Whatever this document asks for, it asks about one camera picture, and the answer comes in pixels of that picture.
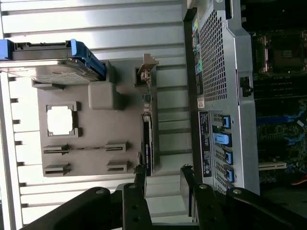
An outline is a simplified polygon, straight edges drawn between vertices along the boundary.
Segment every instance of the white label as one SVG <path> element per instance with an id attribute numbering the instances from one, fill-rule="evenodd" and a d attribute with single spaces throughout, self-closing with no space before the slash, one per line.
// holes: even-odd
<path id="1" fill-rule="evenodd" d="M 197 107 L 200 108 L 204 108 L 205 107 L 205 100 L 203 97 L 199 97 L 197 98 Z"/>

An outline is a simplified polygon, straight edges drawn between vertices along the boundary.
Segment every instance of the hard drive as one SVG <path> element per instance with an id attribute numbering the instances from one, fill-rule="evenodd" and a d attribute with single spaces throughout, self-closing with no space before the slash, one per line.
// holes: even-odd
<path id="1" fill-rule="evenodd" d="M 31 44 L 0 40 L 0 71 L 59 85 L 104 81 L 106 66 L 82 43 Z"/>

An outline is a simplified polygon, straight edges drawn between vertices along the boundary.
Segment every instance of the pcie slot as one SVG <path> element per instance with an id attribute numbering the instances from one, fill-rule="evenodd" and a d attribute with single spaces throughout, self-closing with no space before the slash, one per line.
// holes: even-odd
<path id="1" fill-rule="evenodd" d="M 224 175 L 224 177 L 227 179 L 228 182 L 230 183 L 235 182 L 235 171 L 232 167 L 230 167 L 227 164 L 224 164 L 222 161 L 219 161 L 218 159 L 214 159 L 214 166 Z"/>

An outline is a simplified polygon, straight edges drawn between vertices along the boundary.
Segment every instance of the label sticker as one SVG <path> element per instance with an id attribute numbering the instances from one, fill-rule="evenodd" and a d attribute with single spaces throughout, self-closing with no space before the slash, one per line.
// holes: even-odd
<path id="1" fill-rule="evenodd" d="M 209 113 L 199 112 L 201 135 L 201 161 L 203 177 L 212 176 Z"/>
<path id="2" fill-rule="evenodd" d="M 197 98 L 197 107 L 200 108 L 204 108 L 205 107 L 205 99 L 203 97 L 199 97 Z"/>
<path id="3" fill-rule="evenodd" d="M 197 21 L 197 18 L 195 19 L 195 22 L 194 22 L 194 28 L 195 28 L 195 30 L 197 30 L 197 28 L 198 28 L 198 21 Z"/>

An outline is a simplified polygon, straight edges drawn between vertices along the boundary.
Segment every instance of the blue tab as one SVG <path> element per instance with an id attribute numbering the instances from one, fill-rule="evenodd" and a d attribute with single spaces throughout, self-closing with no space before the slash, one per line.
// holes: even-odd
<path id="1" fill-rule="evenodd" d="M 102 80 L 106 80 L 106 66 L 95 57 L 83 42 L 78 42 L 76 39 L 71 40 L 71 55 L 84 60 L 87 68 L 95 70 L 102 76 Z"/>
<path id="2" fill-rule="evenodd" d="M 229 165 L 233 165 L 234 162 L 233 162 L 232 152 L 225 151 L 225 156 L 226 156 L 226 162 L 227 162 Z"/>
<path id="3" fill-rule="evenodd" d="M 228 145 L 229 136 L 227 134 L 222 134 L 222 133 L 213 133 L 213 142 L 222 145 Z"/>
<path id="4" fill-rule="evenodd" d="M 0 40 L 0 60 L 12 59 L 12 48 L 14 43 L 7 39 Z"/>
<path id="5" fill-rule="evenodd" d="M 230 117 L 229 116 L 223 116 L 223 127 L 230 128 Z"/>
<path id="6" fill-rule="evenodd" d="M 235 180 L 234 180 L 234 171 L 232 169 L 226 169 L 226 171 L 227 171 L 227 180 L 230 183 L 235 182 Z"/>

